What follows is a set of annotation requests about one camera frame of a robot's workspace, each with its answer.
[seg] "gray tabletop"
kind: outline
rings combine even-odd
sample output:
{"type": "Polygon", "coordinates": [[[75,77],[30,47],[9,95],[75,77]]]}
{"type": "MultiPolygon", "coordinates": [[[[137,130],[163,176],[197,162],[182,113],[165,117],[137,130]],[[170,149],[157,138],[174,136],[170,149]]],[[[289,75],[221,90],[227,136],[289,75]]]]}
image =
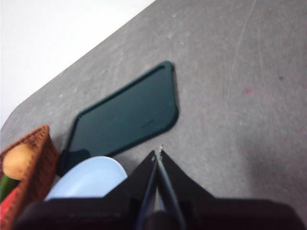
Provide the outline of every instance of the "gray tabletop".
{"type": "Polygon", "coordinates": [[[61,150],[80,110],[163,60],[179,120],[116,156],[127,172],[164,144],[215,196],[281,201],[307,223],[306,0],[157,0],[19,105],[1,148],[49,124],[61,150]]]}

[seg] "pink stain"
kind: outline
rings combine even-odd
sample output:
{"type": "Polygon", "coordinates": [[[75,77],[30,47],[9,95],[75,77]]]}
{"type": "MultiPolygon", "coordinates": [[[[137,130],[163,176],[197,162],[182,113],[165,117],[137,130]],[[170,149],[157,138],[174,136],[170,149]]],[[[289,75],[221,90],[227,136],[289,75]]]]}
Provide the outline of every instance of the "pink stain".
{"type": "Polygon", "coordinates": [[[244,90],[243,90],[243,94],[244,95],[249,95],[249,94],[251,94],[253,92],[253,89],[252,88],[245,88],[244,90]]]}

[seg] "red object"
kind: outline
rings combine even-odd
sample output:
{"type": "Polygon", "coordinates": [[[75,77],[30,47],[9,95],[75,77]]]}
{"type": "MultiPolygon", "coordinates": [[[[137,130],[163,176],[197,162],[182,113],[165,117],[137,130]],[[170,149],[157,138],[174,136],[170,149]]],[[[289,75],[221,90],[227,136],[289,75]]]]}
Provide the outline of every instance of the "red object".
{"type": "Polygon", "coordinates": [[[16,197],[17,192],[18,192],[18,186],[16,188],[14,188],[11,191],[11,193],[8,194],[8,196],[1,202],[1,205],[0,205],[0,225],[1,226],[2,226],[2,224],[4,222],[5,214],[9,210],[9,208],[10,208],[10,206],[12,204],[12,201],[16,197]]]}
{"type": "Polygon", "coordinates": [[[245,88],[244,90],[243,90],[243,94],[244,95],[249,95],[249,94],[251,94],[253,92],[253,89],[252,88],[245,88]]]}

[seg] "scratch mark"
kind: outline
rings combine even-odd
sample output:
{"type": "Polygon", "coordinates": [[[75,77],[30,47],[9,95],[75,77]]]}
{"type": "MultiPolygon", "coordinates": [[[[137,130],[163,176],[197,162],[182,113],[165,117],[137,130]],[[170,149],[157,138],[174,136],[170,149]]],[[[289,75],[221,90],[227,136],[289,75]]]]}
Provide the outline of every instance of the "scratch mark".
{"type": "Polygon", "coordinates": [[[259,59],[260,59],[260,67],[261,67],[261,72],[263,70],[263,62],[262,62],[262,57],[261,57],[261,47],[260,47],[260,26],[258,27],[258,32],[257,32],[257,37],[258,37],[258,54],[259,54],[259,59]]]}
{"type": "Polygon", "coordinates": [[[231,7],[230,7],[230,12],[232,11],[234,5],[235,5],[236,1],[234,1],[232,4],[231,4],[231,7]]]}
{"type": "Polygon", "coordinates": [[[145,128],[146,126],[148,126],[149,124],[151,124],[152,122],[155,122],[154,119],[150,120],[149,122],[147,122],[145,125],[143,125],[141,128],[145,128]]]}
{"type": "Polygon", "coordinates": [[[233,61],[232,68],[231,68],[231,74],[233,73],[233,71],[234,71],[234,69],[235,69],[236,58],[237,58],[238,51],[239,51],[239,48],[240,48],[240,45],[241,45],[242,37],[243,37],[243,34],[244,34],[244,32],[245,32],[245,28],[246,28],[246,25],[247,25],[247,23],[248,23],[248,20],[249,20],[249,18],[250,18],[250,16],[251,16],[251,13],[253,12],[253,9],[254,9],[254,6],[255,6],[255,4],[256,4],[256,1],[257,1],[257,0],[254,0],[253,5],[251,6],[251,8],[250,8],[250,10],[249,10],[248,15],[247,15],[246,20],[245,20],[245,23],[244,23],[244,25],[243,25],[243,29],[242,29],[241,35],[240,35],[240,37],[239,37],[238,44],[237,44],[237,46],[236,46],[235,57],[234,57],[234,61],[233,61]]]}

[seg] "green vegetable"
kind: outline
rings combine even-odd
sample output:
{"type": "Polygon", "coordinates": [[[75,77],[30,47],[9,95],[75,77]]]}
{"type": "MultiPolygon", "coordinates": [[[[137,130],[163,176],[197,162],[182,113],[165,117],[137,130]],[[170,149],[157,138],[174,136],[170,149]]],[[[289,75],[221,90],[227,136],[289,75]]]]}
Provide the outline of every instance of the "green vegetable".
{"type": "Polygon", "coordinates": [[[7,175],[3,175],[1,179],[1,187],[0,187],[0,202],[2,202],[8,194],[17,186],[19,183],[18,180],[12,179],[7,175]]]}

